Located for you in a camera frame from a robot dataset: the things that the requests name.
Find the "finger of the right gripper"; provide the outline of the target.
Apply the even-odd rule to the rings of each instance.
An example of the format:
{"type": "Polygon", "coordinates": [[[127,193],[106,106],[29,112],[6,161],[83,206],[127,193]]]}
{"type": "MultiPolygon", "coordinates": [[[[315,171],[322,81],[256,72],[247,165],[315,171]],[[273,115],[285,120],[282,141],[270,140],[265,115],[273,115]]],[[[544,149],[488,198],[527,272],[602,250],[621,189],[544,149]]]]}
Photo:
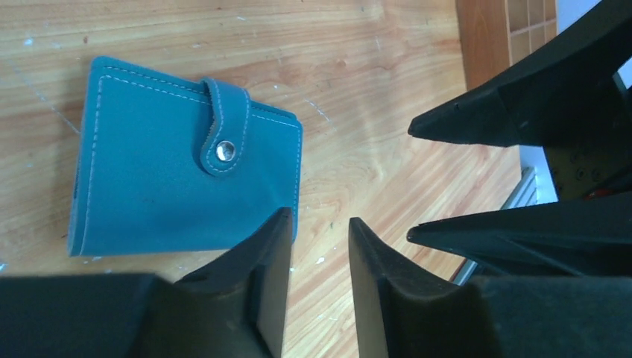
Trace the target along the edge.
{"type": "Polygon", "coordinates": [[[407,240],[498,274],[631,275],[631,194],[426,222],[407,240]]]}
{"type": "Polygon", "coordinates": [[[631,2],[600,1],[486,83],[415,117],[408,134],[453,144],[547,145],[596,105],[631,57],[631,2]]]}

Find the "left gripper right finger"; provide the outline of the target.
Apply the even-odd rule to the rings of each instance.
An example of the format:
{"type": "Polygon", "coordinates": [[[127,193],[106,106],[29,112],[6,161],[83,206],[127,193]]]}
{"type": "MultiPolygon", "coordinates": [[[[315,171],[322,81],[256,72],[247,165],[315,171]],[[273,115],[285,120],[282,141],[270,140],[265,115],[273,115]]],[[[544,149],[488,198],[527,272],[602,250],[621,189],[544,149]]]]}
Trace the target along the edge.
{"type": "Polygon", "coordinates": [[[631,280],[477,276],[459,286],[360,218],[349,257],[361,357],[629,357],[631,280]]]}

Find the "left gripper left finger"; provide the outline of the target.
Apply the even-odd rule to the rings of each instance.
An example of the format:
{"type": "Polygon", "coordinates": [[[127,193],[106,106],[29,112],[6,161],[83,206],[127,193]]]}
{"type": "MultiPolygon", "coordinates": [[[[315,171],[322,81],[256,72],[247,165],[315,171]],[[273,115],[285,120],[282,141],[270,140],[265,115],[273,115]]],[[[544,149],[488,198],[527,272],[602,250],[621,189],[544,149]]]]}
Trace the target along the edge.
{"type": "Polygon", "coordinates": [[[149,273],[1,279],[3,357],[280,357],[292,211],[178,281],[149,273]]]}

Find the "blue card holder wallet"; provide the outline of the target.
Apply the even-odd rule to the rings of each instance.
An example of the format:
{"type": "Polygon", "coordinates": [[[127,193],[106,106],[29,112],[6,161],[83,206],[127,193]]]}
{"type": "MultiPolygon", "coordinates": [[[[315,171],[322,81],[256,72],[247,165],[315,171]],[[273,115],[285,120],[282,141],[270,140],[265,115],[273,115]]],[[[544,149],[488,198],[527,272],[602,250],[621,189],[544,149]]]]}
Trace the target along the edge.
{"type": "Polygon", "coordinates": [[[68,252],[230,249],[281,207],[297,220],[303,128],[214,78],[92,61],[68,252]]]}

